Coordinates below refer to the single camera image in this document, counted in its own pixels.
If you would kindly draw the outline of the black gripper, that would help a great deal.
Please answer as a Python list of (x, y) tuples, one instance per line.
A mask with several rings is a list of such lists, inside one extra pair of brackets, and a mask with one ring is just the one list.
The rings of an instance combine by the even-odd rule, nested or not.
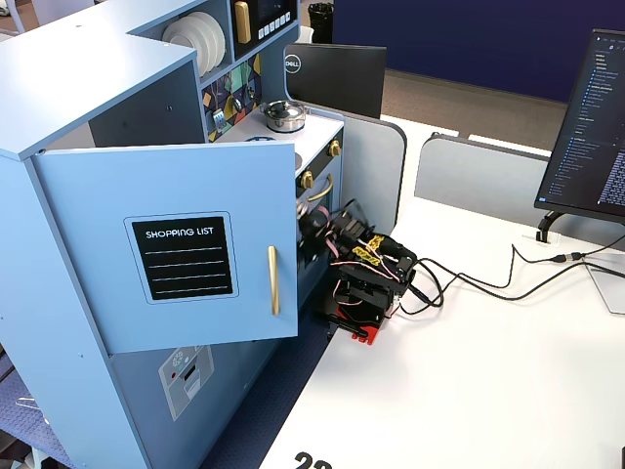
[(337, 228), (335, 222), (340, 211), (314, 208), (307, 202), (297, 205), (297, 221), (305, 226), (305, 236), (298, 241), (298, 256), (304, 262), (313, 262), (323, 250), (337, 249)]

